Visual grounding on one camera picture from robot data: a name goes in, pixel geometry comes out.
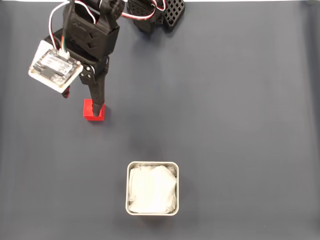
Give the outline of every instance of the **dark gray tabletop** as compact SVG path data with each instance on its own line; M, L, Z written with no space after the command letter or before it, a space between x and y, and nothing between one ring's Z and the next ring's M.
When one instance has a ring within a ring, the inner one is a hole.
M0 2L1 240L319 239L305 4L187 3L173 33L151 37L121 19L102 123L83 118L79 80L66 100L28 76L56 5ZM127 214L141 160L178 164L176 216Z

